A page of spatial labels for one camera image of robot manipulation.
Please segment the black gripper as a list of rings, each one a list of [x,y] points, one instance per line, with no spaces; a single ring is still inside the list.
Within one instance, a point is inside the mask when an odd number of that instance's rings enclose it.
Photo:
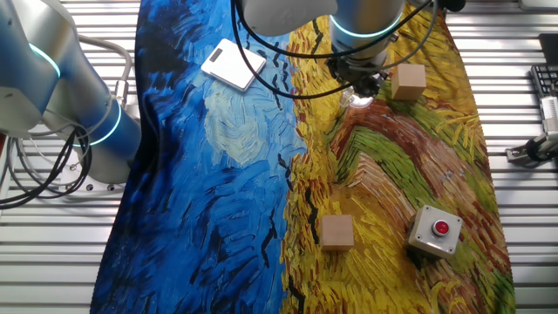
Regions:
[[[389,75],[371,65],[353,65],[348,58],[328,58],[326,65],[331,76],[339,82],[348,82],[350,98],[376,97]]]

